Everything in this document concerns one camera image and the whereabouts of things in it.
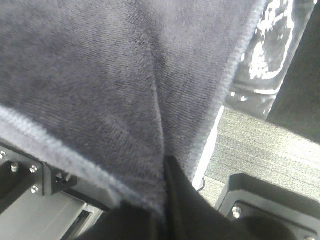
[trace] black plastic part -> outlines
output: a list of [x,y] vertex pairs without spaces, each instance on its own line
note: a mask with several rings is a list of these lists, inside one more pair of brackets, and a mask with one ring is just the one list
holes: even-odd
[[16,149],[7,144],[1,143],[0,150],[6,153],[6,157],[4,160],[15,162],[19,164],[20,169],[24,169],[30,174],[29,168],[35,166],[37,171],[32,173],[32,177],[34,179],[34,184],[38,187],[38,195],[43,196],[45,194],[45,186],[44,186],[44,164],[31,155],[28,155],[19,149]]
[[78,178],[68,172],[44,164],[44,192],[53,195],[77,185]]
[[234,221],[239,220],[232,215],[232,208],[240,207],[241,221],[253,224],[259,221],[272,228],[288,231],[287,239],[304,239],[306,236],[320,239],[320,204],[312,199],[294,192],[274,186],[246,174],[236,174],[229,178],[215,208],[225,217]]
[[35,183],[28,168],[20,166],[17,172],[12,172],[11,164],[6,161],[0,166],[0,214]]

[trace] gray surface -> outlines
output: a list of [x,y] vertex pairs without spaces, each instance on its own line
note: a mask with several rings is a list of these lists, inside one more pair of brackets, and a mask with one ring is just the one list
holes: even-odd
[[25,192],[0,217],[1,240],[60,240],[86,203],[65,193]]
[[192,179],[265,0],[2,0],[0,137],[163,213]]
[[320,145],[226,108],[201,194],[214,206],[228,176],[236,173],[320,201]]

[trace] dark gray fabric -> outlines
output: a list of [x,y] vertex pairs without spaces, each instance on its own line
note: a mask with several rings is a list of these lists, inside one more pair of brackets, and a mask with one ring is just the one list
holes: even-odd
[[3,0],[0,137],[161,212],[163,157],[192,179],[263,6]]

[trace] machine part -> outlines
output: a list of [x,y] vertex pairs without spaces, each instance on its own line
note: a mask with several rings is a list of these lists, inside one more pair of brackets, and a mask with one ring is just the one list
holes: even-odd
[[43,164],[43,170],[46,195],[53,195],[68,190],[78,183],[78,178],[76,176],[49,164]]
[[[57,169],[34,159],[8,145],[0,145],[0,160],[15,162],[19,167],[27,168],[29,173],[34,176],[34,184],[37,190],[32,189],[32,193],[39,195],[53,195],[75,186],[78,182],[77,177],[68,172]],[[12,171],[19,170],[13,166]]]
[[88,231],[92,226],[94,226],[99,218],[102,217],[102,215],[106,214],[108,213],[87,204],[82,213],[80,213],[78,218],[74,221],[72,226],[69,228],[69,230],[61,240],[77,239],[79,236]]
[[[24,152],[14,149],[8,145],[1,143],[0,145],[0,165],[6,163],[6,161],[16,163],[19,166],[18,173],[22,169],[27,170],[28,175],[32,175],[33,185],[38,187],[38,195],[43,196],[45,194],[44,190],[44,176],[43,176],[43,166],[42,163],[25,154]],[[37,171],[31,174],[30,168],[34,166]]]
[[0,239],[61,240],[86,206],[64,192],[40,196],[27,190],[1,214]]
[[235,219],[238,219],[241,217],[241,208],[238,207],[238,206],[234,206],[232,208],[232,216],[235,218]]
[[319,202],[246,174],[230,176],[215,208],[258,239],[320,239]]
[[19,171],[19,164],[16,162],[11,163],[11,172],[16,173]]
[[13,164],[7,161],[0,166],[0,214],[35,183],[34,176],[28,168],[21,166],[19,171],[14,172]]
[[32,166],[29,168],[29,171],[30,171],[30,173],[34,174],[34,173],[36,173],[36,172],[38,171],[38,168],[37,168],[36,166],[32,165]]
[[109,212],[110,209],[115,207],[115,203],[109,192],[81,178],[78,178],[75,186],[65,190],[64,192],[67,191],[68,194],[106,212]]
[[39,192],[39,188],[36,185],[32,186],[31,193],[36,194],[37,192]]

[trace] screw head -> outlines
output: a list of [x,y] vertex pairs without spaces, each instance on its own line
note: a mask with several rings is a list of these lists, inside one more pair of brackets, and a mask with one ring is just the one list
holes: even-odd
[[34,173],[36,173],[36,172],[38,171],[38,168],[37,168],[36,166],[32,165],[32,166],[29,168],[29,170],[30,170],[30,173],[34,174]]
[[16,162],[11,163],[11,172],[16,173],[19,171],[19,164]]
[[34,185],[34,186],[31,188],[31,192],[32,192],[33,194],[36,194],[37,192],[39,192],[39,188],[38,188],[36,185]]
[[0,151],[0,159],[4,159],[7,154],[4,151]]
[[238,219],[238,218],[241,217],[241,212],[242,212],[242,210],[241,210],[241,208],[238,207],[238,206],[234,206],[234,207],[232,208],[232,216],[233,216],[235,219]]

